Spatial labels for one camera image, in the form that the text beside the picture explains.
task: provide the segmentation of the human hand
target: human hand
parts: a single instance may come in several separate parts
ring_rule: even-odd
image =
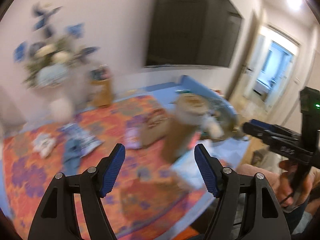
[[[286,170],[286,172],[282,173],[279,177],[280,185],[278,190],[276,191],[276,198],[279,202],[284,200],[287,196],[292,193],[292,188],[290,186],[290,181],[288,179],[289,175],[297,170],[297,165],[293,165],[290,160],[285,160],[279,163],[279,167],[281,169]],[[308,198],[310,191],[312,189],[313,181],[310,175],[306,176],[302,184],[302,192],[297,200],[296,205],[299,206],[306,201]],[[282,207],[287,207],[292,205],[294,202],[293,198],[288,198],[284,203],[281,204]]]

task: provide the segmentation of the flower arrangement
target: flower arrangement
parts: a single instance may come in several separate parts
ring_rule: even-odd
[[[34,30],[43,30],[44,41],[33,43],[28,50],[27,43],[23,42],[14,51],[15,62],[24,60],[26,52],[29,57],[29,62],[25,65],[29,76],[24,81],[28,87],[54,86],[62,83],[68,76],[69,68],[79,63],[87,63],[86,56],[98,50],[98,47],[73,48],[73,40],[83,36],[83,24],[68,26],[65,35],[55,37],[49,19],[61,8],[48,11],[40,8],[39,3],[34,5],[33,15],[40,18]]]

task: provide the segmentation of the silver screw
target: silver screw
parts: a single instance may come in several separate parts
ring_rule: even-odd
[[[62,178],[62,173],[58,172],[55,176],[56,179],[61,179]]]
[[[264,179],[264,175],[262,173],[257,173],[257,178],[258,179]]]
[[[230,168],[228,168],[228,167],[225,167],[225,168],[223,168],[223,172],[225,174],[230,174],[232,172],[232,170]]]
[[[89,172],[89,173],[94,173],[96,170],[97,170],[96,167],[90,167],[90,168],[88,168],[88,172]]]

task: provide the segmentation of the television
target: television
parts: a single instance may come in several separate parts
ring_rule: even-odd
[[[146,67],[229,67],[242,17],[229,0],[155,0]]]

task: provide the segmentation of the ceiling light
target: ceiling light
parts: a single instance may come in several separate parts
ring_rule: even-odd
[[[302,0],[287,0],[289,6],[294,9],[294,10],[298,10],[302,4]]]

